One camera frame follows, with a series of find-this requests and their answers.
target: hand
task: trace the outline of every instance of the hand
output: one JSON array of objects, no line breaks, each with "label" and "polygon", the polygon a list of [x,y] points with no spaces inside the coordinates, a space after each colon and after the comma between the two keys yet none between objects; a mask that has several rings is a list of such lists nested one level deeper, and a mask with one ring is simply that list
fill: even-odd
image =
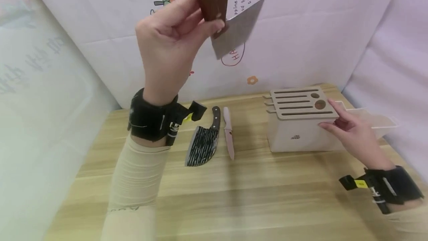
[{"label": "hand", "polygon": [[223,27],[222,20],[203,20],[197,0],[176,0],[139,21],[135,32],[146,73],[144,99],[159,106],[172,102],[201,45]]},{"label": "hand", "polygon": [[320,123],[319,126],[337,137],[345,149],[372,170],[392,170],[394,163],[389,160],[377,139],[371,125],[348,113],[334,100],[328,102],[336,110],[339,118],[334,123]]}]

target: wooden tabletop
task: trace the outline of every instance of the wooden tabletop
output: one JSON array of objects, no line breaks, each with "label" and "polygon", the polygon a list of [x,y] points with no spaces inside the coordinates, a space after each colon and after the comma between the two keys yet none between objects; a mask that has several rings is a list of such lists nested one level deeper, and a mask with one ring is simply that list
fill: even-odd
[{"label": "wooden tabletop", "polygon": [[[335,86],[322,84],[328,97],[351,104]],[[158,205],[160,241],[394,240],[394,232],[365,189],[347,192],[338,178],[363,174],[363,165],[346,151],[271,153],[262,94],[203,102],[208,112],[188,122],[171,148]],[[228,106],[235,160],[223,131],[213,159],[184,167],[197,125],[209,127],[213,106]],[[107,117],[46,241],[99,240],[110,181],[127,136],[127,110]],[[427,186],[384,141],[380,144],[403,165],[427,195]]]}]

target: cleaver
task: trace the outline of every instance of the cleaver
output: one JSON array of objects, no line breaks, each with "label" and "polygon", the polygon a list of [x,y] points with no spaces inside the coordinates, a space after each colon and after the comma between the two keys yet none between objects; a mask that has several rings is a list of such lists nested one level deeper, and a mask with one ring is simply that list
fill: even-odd
[{"label": "cleaver", "polygon": [[217,148],[220,129],[221,112],[218,106],[213,109],[213,124],[210,128],[198,126],[195,129],[192,140],[186,154],[185,166],[197,167],[208,162]]},{"label": "cleaver", "polygon": [[265,0],[260,0],[239,15],[228,20],[226,22],[227,31],[217,38],[211,37],[217,60],[220,60],[250,38],[264,2]]},{"label": "cleaver", "polygon": [[211,36],[217,60],[244,44],[251,35],[265,0],[259,0],[242,13],[226,20],[228,0],[198,0],[205,21],[222,19],[225,27]]}]

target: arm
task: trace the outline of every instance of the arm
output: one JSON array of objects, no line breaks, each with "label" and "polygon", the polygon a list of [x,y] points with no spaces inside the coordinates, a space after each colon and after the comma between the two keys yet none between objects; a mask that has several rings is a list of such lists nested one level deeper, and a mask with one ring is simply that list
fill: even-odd
[{"label": "arm", "polygon": [[[392,170],[394,163],[377,143],[369,123],[360,120],[334,101],[329,103],[339,114],[334,123],[320,123],[320,127],[335,135],[346,150],[371,170]],[[391,214],[386,218],[394,225],[402,241],[428,240],[428,205],[422,199],[404,205],[388,204]]]},{"label": "arm", "polygon": [[[197,0],[177,0],[138,22],[136,37],[146,75],[141,97],[152,105],[171,103],[185,84],[203,42],[224,27],[204,22]],[[113,173],[102,241],[156,239],[155,201],[169,147],[128,136]]]}]

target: orange flower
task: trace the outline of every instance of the orange flower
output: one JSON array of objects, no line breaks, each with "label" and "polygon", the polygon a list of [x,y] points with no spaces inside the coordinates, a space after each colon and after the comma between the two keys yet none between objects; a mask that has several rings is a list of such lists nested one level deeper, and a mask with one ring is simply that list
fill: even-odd
[{"label": "orange flower", "polygon": [[259,80],[257,79],[256,76],[251,76],[249,78],[247,78],[247,83],[248,85],[254,85],[258,82]]}]

